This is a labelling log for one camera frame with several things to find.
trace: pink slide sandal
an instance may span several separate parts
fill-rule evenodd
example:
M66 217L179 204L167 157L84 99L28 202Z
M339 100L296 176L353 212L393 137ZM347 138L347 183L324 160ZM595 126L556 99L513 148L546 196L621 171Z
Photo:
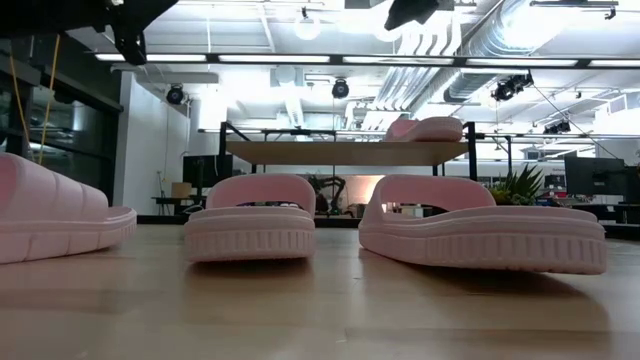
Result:
M450 141L462 139L462 122L453 117L432 117L422 121L398 119L391 123L385 141Z
M136 212L12 154L0 155L0 264L79 254L120 243Z
M237 205L286 201L283 206ZM297 175L236 176L216 184L207 209L194 213L185 225L187 257L191 261L301 258L313 255L315 193Z
M387 202L437 206L427 218L384 213ZM378 182L360 223L360 244L414 264L459 268L601 274L604 228L570 209L496 206L467 179L389 175Z

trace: wooden floor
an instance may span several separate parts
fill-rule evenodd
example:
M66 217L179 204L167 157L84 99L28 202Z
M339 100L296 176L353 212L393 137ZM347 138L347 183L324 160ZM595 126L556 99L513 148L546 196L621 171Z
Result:
M0 266L0 359L640 358L640 243L589 277L410 266L353 230L308 261L190 265L181 236Z

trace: potted plant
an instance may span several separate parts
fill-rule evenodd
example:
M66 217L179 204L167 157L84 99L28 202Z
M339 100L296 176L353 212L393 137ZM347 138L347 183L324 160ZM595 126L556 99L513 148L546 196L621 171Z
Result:
M521 174L509 174L504 182L489 188L498 205L534 205L538 190L542 186L542 170L525 165Z

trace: yellow rope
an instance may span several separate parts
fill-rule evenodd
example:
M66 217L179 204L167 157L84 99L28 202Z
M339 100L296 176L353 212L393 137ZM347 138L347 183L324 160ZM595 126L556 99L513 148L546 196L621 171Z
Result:
M16 75L16 67L13 63L13 49L11 48L11 43L9 43L9 63L11 65L11 76L13 77L13 90L16 92L20 121L22 121L23 139L27 142L27 152L31 153L31 161L35 162L36 159L33 156L33 151L31 151L31 146L29 146L29 128L27 127L27 122L24 120L24 110L22 110L22 100L20 99L20 90L18 89L18 76Z
M42 165L42 155L44 154L44 139L47 136L47 124L49 123L49 112L51 110L51 100L53 100L53 83L56 78L56 67L58 65L58 49L60 48L60 35L56 37L56 48L53 52L53 67L51 68L51 81L49 82L49 101L47 101L47 111L44 115L44 126L42 128L42 141L40 142L40 156L38 164Z

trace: security camera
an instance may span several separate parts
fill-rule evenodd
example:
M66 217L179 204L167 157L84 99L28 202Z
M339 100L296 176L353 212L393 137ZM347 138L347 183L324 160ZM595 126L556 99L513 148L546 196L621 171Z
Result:
M349 85L347 85L347 80L337 79L336 83L333 85L331 94L335 99L344 99L349 96Z
M185 100L182 84L173 84L167 92L167 102L172 105L182 105Z

